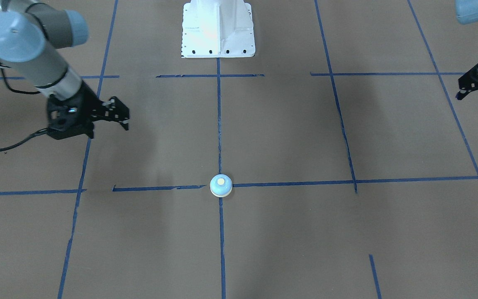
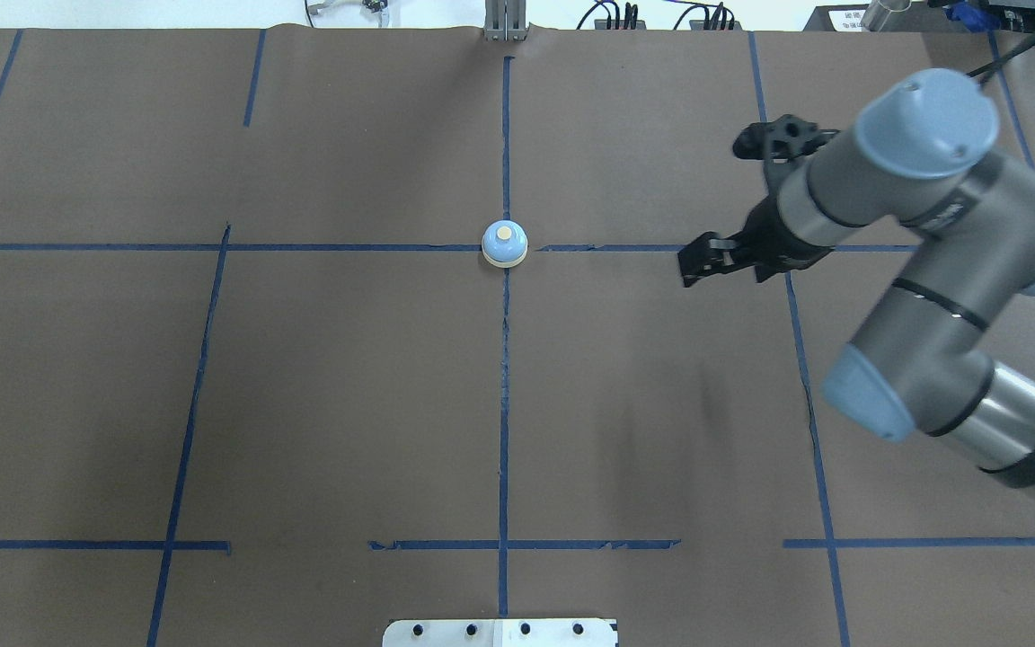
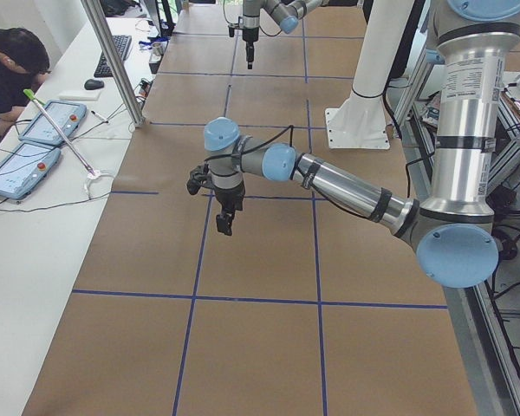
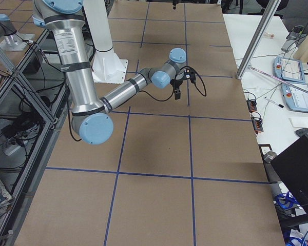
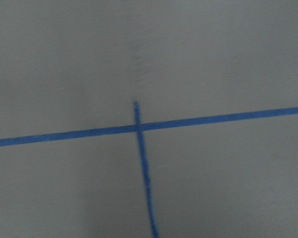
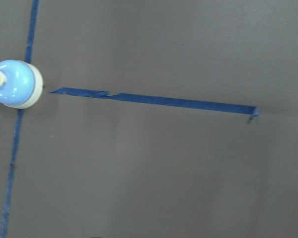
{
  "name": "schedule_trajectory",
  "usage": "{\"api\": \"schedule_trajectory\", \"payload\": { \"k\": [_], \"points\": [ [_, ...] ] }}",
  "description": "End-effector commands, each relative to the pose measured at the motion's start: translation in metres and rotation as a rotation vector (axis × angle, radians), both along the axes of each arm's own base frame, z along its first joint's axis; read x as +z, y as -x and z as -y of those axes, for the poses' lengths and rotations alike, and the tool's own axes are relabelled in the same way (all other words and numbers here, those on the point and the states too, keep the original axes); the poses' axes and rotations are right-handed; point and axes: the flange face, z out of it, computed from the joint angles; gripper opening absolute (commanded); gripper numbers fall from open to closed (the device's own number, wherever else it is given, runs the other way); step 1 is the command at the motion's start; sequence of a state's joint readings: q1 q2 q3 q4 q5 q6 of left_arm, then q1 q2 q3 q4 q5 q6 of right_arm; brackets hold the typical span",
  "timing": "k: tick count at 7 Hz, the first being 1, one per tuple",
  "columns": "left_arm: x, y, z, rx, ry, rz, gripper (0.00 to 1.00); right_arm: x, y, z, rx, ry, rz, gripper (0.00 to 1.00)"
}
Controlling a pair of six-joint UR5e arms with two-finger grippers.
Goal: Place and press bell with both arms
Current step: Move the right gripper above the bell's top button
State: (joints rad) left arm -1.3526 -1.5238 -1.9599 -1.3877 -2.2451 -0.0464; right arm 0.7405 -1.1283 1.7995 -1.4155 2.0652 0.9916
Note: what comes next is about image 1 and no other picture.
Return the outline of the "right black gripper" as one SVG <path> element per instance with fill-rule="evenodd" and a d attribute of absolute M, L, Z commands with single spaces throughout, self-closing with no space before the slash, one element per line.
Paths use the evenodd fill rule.
<path fill-rule="evenodd" d="M 75 95 L 63 98 L 52 93 L 48 97 L 48 125 L 74 125 L 85 123 L 98 108 L 98 119 L 120 124 L 129 130 L 130 110 L 117 97 L 102 102 L 89 85 L 82 81 Z"/>

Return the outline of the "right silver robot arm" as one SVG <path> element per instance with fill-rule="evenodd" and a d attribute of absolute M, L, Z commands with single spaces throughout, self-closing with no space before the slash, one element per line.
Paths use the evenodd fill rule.
<path fill-rule="evenodd" d="M 95 121 L 129 129 L 129 108 L 117 97 L 102 101 L 59 49 L 83 45 L 87 21 L 77 11 L 37 0 L 0 0 L 0 69 L 13 69 L 47 98 L 48 128 L 93 134 Z"/>

